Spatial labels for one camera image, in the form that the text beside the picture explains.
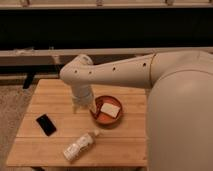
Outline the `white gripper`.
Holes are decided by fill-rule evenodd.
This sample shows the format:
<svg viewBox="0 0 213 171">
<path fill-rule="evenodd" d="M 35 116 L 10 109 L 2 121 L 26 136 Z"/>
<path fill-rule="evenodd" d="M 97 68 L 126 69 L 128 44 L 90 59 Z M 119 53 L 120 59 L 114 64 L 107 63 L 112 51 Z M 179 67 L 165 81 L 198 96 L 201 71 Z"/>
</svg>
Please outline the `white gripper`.
<svg viewBox="0 0 213 171">
<path fill-rule="evenodd" d="M 73 113 L 77 113 L 78 106 L 88 106 L 89 110 L 96 114 L 96 104 L 92 103 L 94 95 L 90 85 L 74 85 L 71 87 L 73 100 Z"/>
</svg>

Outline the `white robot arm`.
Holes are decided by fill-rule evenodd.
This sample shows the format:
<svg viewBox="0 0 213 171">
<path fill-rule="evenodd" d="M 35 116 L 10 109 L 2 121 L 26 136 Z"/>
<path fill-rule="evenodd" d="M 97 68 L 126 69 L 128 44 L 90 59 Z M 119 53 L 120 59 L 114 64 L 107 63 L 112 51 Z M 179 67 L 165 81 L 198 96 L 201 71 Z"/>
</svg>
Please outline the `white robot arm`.
<svg viewBox="0 0 213 171">
<path fill-rule="evenodd" d="M 79 55 L 60 70 L 73 100 L 91 100 L 93 84 L 144 88 L 149 171 L 213 171 L 213 54 L 153 53 L 95 65 Z"/>
</svg>

